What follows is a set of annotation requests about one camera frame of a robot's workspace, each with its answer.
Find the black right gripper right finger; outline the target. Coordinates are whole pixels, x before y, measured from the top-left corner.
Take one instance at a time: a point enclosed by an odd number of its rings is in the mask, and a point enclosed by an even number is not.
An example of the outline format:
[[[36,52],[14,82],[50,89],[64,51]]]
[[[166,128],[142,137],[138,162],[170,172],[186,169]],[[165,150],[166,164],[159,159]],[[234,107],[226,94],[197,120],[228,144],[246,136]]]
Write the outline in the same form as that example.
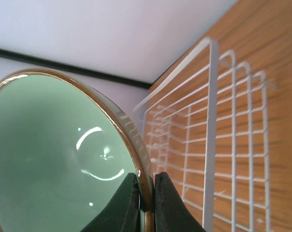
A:
[[[204,228],[184,205],[167,172],[155,175],[157,232],[203,232]]]

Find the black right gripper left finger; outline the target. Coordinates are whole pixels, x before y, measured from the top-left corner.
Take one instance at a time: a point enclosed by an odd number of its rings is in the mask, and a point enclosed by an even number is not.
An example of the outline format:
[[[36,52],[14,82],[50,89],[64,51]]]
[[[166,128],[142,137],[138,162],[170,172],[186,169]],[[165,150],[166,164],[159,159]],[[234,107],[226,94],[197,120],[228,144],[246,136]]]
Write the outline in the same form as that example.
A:
[[[136,174],[129,173],[107,206],[82,232],[138,232],[139,186]]]

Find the green floral ceramic bowl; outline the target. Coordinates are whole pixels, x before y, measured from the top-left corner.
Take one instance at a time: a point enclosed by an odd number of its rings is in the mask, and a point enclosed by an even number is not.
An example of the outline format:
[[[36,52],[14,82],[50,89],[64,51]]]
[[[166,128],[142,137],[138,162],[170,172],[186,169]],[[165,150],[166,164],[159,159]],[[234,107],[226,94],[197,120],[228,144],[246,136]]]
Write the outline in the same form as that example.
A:
[[[153,172],[130,117],[55,71],[0,80],[0,232],[81,232],[129,173],[139,186],[140,232],[152,232]]]

